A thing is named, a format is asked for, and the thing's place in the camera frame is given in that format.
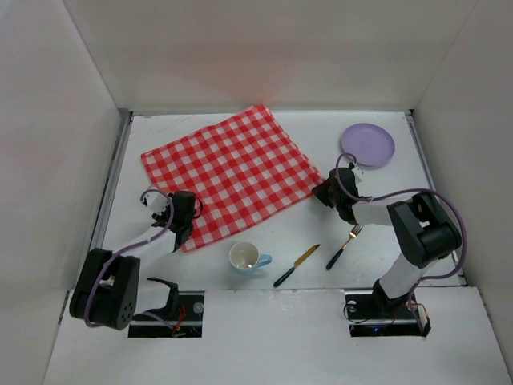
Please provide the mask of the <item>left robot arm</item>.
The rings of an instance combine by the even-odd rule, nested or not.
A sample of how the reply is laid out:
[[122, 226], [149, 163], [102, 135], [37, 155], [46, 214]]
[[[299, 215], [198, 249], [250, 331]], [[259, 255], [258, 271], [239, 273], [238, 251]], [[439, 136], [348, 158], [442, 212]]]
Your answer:
[[200, 199], [189, 191], [166, 193], [149, 188], [140, 196], [141, 203], [151, 211], [152, 223], [138, 237], [115, 251], [91, 249], [85, 259], [69, 313], [86, 326], [105, 326], [123, 330], [137, 315], [148, 316], [169, 327], [167, 315], [178, 310], [178, 287], [162, 278], [149, 277], [168, 288], [165, 304], [158, 308], [151, 293], [156, 290], [140, 283], [141, 273], [162, 257], [179, 250], [192, 235], [193, 221], [199, 218], [196, 209]]

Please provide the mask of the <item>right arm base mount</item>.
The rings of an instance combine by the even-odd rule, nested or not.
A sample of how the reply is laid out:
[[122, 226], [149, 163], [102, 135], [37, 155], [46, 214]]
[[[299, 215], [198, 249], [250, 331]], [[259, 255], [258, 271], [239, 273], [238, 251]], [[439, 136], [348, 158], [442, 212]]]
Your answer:
[[380, 310], [372, 292], [357, 290], [345, 292], [343, 315], [349, 323], [351, 337], [421, 337], [431, 332], [430, 316], [426, 307], [412, 299], [410, 306], [401, 300], [390, 310]]

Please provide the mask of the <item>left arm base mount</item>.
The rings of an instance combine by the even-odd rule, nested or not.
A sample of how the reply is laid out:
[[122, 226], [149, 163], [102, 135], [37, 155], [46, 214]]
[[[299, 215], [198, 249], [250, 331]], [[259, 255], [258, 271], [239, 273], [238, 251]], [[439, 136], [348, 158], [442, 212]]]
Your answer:
[[148, 278], [139, 286], [128, 338], [200, 338], [205, 292], [183, 291], [174, 282]]

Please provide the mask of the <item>red white checkered cloth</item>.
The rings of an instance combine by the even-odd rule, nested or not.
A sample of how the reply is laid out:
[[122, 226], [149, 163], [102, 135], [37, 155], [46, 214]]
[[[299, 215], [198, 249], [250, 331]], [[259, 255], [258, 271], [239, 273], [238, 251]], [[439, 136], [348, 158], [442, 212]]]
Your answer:
[[141, 155], [153, 185], [195, 193], [203, 211], [182, 249], [190, 252], [250, 229], [309, 197], [318, 169], [265, 106]]

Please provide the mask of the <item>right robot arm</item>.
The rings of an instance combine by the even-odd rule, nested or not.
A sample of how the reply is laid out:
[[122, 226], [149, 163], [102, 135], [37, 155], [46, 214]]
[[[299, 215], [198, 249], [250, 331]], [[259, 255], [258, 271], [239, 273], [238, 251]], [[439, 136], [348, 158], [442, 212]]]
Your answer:
[[358, 194], [353, 170], [335, 168], [312, 193], [351, 225], [394, 229], [400, 254], [374, 283], [371, 294], [373, 307], [379, 312], [390, 312], [405, 303], [431, 265], [456, 249], [464, 249], [464, 226], [454, 224], [440, 204], [442, 196], [433, 190], [411, 188], [382, 197], [363, 197]]

